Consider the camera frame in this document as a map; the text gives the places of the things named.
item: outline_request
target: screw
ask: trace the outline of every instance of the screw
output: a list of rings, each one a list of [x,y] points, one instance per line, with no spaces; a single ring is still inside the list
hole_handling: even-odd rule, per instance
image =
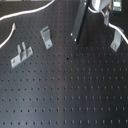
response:
[[[113,44],[113,47],[116,48],[116,44]]]

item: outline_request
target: black table surface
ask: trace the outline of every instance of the black table surface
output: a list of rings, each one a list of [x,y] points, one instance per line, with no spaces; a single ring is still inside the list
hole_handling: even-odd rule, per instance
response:
[[[111,23],[128,37],[128,1]],[[0,17],[48,2],[1,2]],[[0,128],[128,128],[128,45],[110,48],[114,30],[88,12],[80,43],[70,37],[79,1],[56,1],[37,13],[0,22]],[[53,47],[40,30],[49,26]],[[16,68],[10,60],[25,42],[34,54]]]

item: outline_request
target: white cable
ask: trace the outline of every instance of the white cable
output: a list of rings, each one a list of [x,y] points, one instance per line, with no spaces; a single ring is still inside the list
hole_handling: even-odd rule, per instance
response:
[[[103,17],[105,17],[105,14],[104,14],[104,12],[103,12],[103,11],[101,11],[101,13],[102,13]]]
[[[11,17],[14,17],[14,16],[19,16],[19,15],[23,15],[23,14],[29,14],[29,13],[34,13],[34,12],[38,12],[40,10],[43,10],[45,8],[47,8],[48,6],[50,6],[55,0],[52,0],[50,3],[48,3],[47,5],[43,6],[43,7],[40,7],[40,8],[37,8],[37,9],[33,9],[33,10],[28,10],[28,11],[22,11],[22,12],[17,12],[17,13],[13,13],[13,14],[9,14],[9,15],[6,15],[6,16],[3,16],[0,18],[0,21],[4,20],[4,19],[7,19],[7,18],[11,18]]]
[[[90,7],[88,7],[88,10],[89,10],[90,12],[92,12],[92,13],[99,13],[98,11],[95,11],[95,10],[91,9]]]
[[[126,38],[126,36],[124,35],[124,33],[118,27],[116,27],[115,25],[112,25],[111,23],[109,23],[109,27],[117,30],[121,34],[121,36],[123,37],[123,39],[126,41],[126,43],[128,44],[128,39]]]
[[[88,7],[89,11],[91,11],[92,13],[99,13],[98,11],[95,11],[93,9],[91,9],[90,7]]]
[[[2,44],[0,44],[0,48],[2,48],[9,41],[15,30],[16,30],[16,25],[15,23],[13,23],[11,33],[9,34],[8,38]]]

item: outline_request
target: metal bracket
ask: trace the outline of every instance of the metal bracket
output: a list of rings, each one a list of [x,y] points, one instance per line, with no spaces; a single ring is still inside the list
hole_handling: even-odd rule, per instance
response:
[[[50,39],[50,29],[48,28],[48,26],[46,26],[45,28],[43,28],[41,31],[41,36],[42,39],[44,41],[45,47],[46,49],[49,49],[53,46],[52,41]]]
[[[110,47],[116,52],[118,50],[118,48],[120,47],[122,41],[123,41],[122,36],[120,35],[120,33],[117,30],[115,30],[114,40],[111,43]]]
[[[110,21],[110,12],[109,12],[108,10],[106,10],[106,12],[105,12],[105,17],[104,17],[104,24],[105,24],[106,26],[108,26],[109,21]]]
[[[23,47],[23,52],[21,52],[20,45],[17,46],[18,55],[16,57],[14,57],[13,59],[11,59],[11,66],[12,66],[12,68],[15,68],[17,65],[22,63],[28,57],[33,55],[32,48],[29,47],[28,49],[26,49],[26,46],[25,46],[24,42],[22,43],[22,47]]]

